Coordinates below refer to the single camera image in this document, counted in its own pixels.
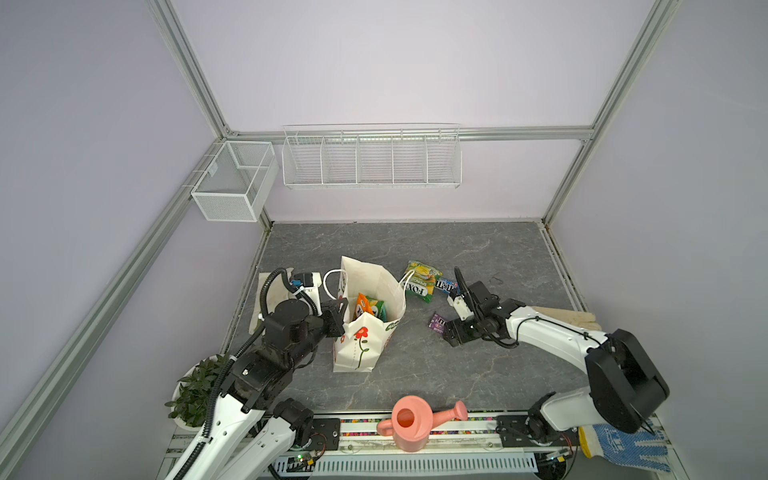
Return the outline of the brown M&M's packet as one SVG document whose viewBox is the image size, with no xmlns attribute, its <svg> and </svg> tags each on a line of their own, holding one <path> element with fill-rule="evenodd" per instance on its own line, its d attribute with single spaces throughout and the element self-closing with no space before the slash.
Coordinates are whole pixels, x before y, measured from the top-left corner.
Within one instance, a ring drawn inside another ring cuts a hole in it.
<svg viewBox="0 0 768 480">
<path fill-rule="evenodd" d="M 434 312 L 429 320 L 428 327 L 439 335 L 443 335 L 445 332 L 447 320 L 437 312 Z"/>
</svg>

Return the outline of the green Fox's spring tea bag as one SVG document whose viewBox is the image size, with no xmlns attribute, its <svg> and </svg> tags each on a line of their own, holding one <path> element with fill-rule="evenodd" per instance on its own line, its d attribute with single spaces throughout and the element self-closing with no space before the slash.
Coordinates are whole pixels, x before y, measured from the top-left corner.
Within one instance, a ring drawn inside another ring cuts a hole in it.
<svg viewBox="0 0 768 480">
<path fill-rule="evenodd" d="M 386 323 L 388 320 L 386 303 L 383 300 L 373 298 L 366 298 L 366 300 L 368 305 L 367 312 Z"/>
</svg>

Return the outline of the white paper gift bag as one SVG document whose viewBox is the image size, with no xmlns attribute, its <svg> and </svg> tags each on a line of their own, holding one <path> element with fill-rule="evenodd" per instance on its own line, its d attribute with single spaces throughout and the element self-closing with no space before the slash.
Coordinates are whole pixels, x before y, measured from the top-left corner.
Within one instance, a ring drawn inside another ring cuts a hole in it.
<svg viewBox="0 0 768 480">
<path fill-rule="evenodd" d="M 341 258 L 337 297 L 348 301 L 342 335 L 333 343 L 335 373 L 369 373 L 374 370 L 406 312 L 405 286 L 410 273 L 397 280 L 386 268 L 350 257 Z M 365 311 L 360 296 L 384 302 L 386 319 Z"/>
</svg>

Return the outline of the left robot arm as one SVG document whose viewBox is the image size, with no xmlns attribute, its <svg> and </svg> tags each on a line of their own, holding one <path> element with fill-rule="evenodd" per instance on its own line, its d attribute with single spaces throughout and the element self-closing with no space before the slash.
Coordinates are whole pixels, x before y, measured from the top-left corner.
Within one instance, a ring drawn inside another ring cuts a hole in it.
<svg viewBox="0 0 768 480">
<path fill-rule="evenodd" d="M 345 298 L 323 302 L 318 272 L 272 271 L 259 292 L 261 324 L 215 379 L 201 429 L 170 479 L 257 479 L 292 447 L 307 445 L 313 412 L 281 400 L 320 343 L 344 332 Z"/>
</svg>

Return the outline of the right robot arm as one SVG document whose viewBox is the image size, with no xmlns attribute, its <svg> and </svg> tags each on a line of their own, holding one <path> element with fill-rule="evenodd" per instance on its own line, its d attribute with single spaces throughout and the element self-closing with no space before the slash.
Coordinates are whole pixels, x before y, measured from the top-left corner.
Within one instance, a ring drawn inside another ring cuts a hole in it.
<svg viewBox="0 0 768 480">
<path fill-rule="evenodd" d="M 529 408 L 523 433 L 536 444 L 601 424 L 627 434 L 649 432 L 651 415 L 670 395 L 639 340 L 626 330 L 606 333 L 568 324 L 520 301 L 501 300 L 480 281 L 460 282 L 449 304 L 458 314 L 444 327 L 443 339 L 451 346 L 474 340 L 505 349 L 529 344 L 586 374 L 586 387 L 546 394 Z"/>
</svg>

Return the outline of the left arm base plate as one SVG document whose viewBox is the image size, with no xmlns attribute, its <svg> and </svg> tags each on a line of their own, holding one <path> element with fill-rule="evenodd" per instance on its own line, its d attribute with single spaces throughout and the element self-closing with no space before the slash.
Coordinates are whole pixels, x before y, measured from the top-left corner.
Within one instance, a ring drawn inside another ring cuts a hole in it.
<svg viewBox="0 0 768 480">
<path fill-rule="evenodd" d="M 338 417 L 316 418 L 312 421 L 309 436 L 293 447 L 295 451 L 336 451 L 341 440 L 341 419 Z"/>
</svg>

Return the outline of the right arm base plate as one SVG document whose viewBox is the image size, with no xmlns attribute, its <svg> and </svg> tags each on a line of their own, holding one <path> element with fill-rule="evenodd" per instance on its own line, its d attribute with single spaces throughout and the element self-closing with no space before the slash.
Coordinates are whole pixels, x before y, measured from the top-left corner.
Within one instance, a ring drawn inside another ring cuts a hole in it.
<svg viewBox="0 0 768 480">
<path fill-rule="evenodd" d="M 495 432 L 503 447 L 577 447 L 578 432 L 570 429 L 557 432 L 539 417 L 527 414 L 499 415 Z"/>
</svg>

